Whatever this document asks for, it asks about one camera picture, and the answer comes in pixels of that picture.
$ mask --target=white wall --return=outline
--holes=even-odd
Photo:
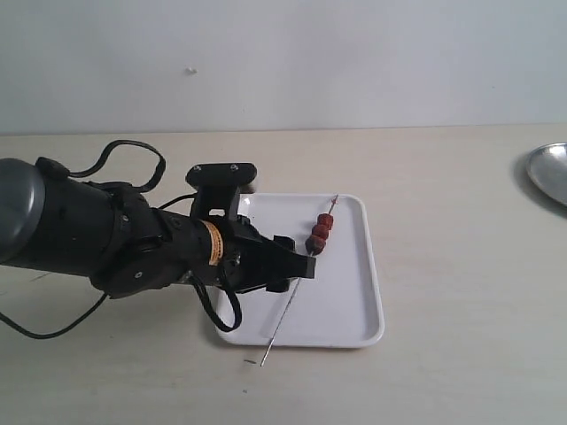
[[[4,1],[0,133],[567,121],[566,28],[564,0]]]

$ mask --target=orange label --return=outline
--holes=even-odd
[[[221,261],[224,251],[221,232],[219,232],[219,229],[216,228],[213,223],[204,220],[202,220],[202,222],[211,236],[211,258],[209,259],[209,266],[217,266]]]

